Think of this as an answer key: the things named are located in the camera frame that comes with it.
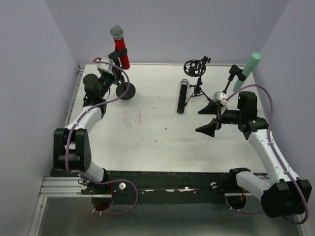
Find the black round-base stand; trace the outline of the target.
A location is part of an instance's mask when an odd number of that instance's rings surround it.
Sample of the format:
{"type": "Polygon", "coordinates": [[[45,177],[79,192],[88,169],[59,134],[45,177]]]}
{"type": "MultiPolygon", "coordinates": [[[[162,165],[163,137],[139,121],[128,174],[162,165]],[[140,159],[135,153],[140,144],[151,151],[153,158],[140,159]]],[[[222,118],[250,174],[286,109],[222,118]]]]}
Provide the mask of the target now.
{"type": "Polygon", "coordinates": [[[224,88],[224,90],[222,91],[223,93],[227,94],[227,89],[230,85],[230,83],[233,81],[234,77],[237,76],[239,81],[244,82],[246,77],[245,75],[242,73],[242,69],[240,69],[237,65],[232,65],[230,70],[229,70],[229,77],[228,77],[228,82],[224,88]]]}
{"type": "MultiPolygon", "coordinates": [[[[113,60],[116,66],[122,69],[122,63],[120,62],[120,58],[126,55],[127,55],[127,49],[123,49],[121,51],[118,51],[117,49],[115,49],[115,51],[110,53],[108,57],[113,60]]],[[[114,84],[117,86],[116,95],[120,97],[126,91],[128,83],[125,81],[125,78],[122,75],[121,70],[113,67],[112,71],[113,71],[113,75],[115,79],[114,84]]],[[[126,92],[125,96],[121,98],[121,100],[130,100],[135,96],[135,93],[136,93],[135,86],[132,83],[129,83],[129,90],[126,92]]]]}

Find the black glitter microphone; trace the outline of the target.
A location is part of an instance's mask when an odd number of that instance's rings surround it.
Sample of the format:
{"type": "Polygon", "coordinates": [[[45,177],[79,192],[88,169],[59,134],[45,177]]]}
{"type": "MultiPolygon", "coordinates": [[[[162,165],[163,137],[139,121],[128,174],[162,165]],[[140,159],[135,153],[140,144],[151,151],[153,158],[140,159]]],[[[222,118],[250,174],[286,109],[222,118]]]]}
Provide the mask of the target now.
{"type": "Polygon", "coordinates": [[[183,114],[185,110],[188,86],[189,86],[189,81],[187,79],[182,79],[180,82],[180,92],[179,92],[179,100],[178,100],[178,107],[177,107],[177,113],[179,114],[183,114]]]}

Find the black tripod shock-mount stand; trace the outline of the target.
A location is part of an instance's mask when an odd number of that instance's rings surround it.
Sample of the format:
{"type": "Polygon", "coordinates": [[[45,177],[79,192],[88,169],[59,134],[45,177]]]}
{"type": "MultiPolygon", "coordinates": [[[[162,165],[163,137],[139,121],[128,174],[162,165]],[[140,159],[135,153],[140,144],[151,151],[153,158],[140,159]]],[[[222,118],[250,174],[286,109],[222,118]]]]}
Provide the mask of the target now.
{"type": "Polygon", "coordinates": [[[197,59],[192,59],[187,61],[184,64],[184,72],[186,75],[190,77],[196,77],[197,79],[197,84],[196,85],[190,85],[189,87],[193,87],[194,91],[185,103],[185,105],[188,104],[190,99],[192,97],[199,97],[199,96],[205,96],[208,101],[211,101],[211,99],[206,95],[206,93],[202,90],[201,86],[203,85],[202,83],[202,76],[204,75],[206,71],[206,64],[210,63],[211,58],[204,56],[202,59],[197,60],[197,59]]]}

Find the red glitter microphone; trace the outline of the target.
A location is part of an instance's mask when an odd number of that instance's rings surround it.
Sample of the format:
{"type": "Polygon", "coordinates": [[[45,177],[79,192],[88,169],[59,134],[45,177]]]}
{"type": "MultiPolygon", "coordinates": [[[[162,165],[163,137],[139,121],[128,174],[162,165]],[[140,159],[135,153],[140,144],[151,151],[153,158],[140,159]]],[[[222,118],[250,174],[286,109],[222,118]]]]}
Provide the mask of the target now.
{"type": "Polygon", "coordinates": [[[118,55],[121,66],[124,70],[127,70],[130,68],[130,63],[129,63],[129,58],[127,55],[126,44],[124,41],[124,31],[121,26],[114,25],[110,29],[110,33],[114,39],[116,54],[118,55]]]}

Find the mint green toy microphone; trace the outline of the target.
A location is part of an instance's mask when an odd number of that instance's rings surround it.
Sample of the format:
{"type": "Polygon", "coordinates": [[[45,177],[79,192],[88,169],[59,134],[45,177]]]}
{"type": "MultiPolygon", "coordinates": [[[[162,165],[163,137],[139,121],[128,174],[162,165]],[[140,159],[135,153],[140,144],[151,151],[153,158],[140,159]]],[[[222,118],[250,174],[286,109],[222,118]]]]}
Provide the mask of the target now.
{"type": "Polygon", "coordinates": [[[245,80],[250,76],[252,71],[258,66],[259,62],[261,60],[261,54],[260,53],[252,53],[251,56],[248,58],[246,65],[244,69],[242,70],[242,77],[237,80],[237,82],[234,85],[233,92],[238,91],[242,85],[244,84],[245,80]]]}

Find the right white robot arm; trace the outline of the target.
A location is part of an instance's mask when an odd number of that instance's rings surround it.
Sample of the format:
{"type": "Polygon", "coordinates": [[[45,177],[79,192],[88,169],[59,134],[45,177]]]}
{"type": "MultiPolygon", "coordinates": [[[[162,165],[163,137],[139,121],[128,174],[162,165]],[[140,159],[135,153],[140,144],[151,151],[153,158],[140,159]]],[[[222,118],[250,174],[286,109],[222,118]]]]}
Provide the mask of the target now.
{"type": "Polygon", "coordinates": [[[200,115],[215,115],[212,121],[196,129],[196,132],[214,137],[223,124],[234,124],[243,133],[260,158],[268,181],[257,177],[246,168],[231,169],[231,183],[237,185],[260,200],[264,213],[270,217],[286,217],[305,213],[305,205],[312,186],[301,179],[286,162],[277,147],[268,123],[257,115],[257,96],[251,91],[238,94],[236,110],[227,109],[227,95],[215,93],[200,115]]]}

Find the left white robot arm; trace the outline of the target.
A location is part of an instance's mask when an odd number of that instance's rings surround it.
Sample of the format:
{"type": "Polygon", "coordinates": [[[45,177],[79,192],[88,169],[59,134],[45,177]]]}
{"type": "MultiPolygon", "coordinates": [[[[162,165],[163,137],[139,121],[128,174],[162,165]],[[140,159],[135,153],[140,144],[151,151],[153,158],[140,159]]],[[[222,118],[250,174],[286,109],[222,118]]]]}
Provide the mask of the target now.
{"type": "Polygon", "coordinates": [[[92,161],[89,132],[106,113],[106,93],[122,79],[121,71],[100,71],[100,76],[88,74],[83,78],[85,96],[80,115],[53,135],[53,164],[57,170],[76,173],[94,182],[109,180],[104,168],[92,161]]]}

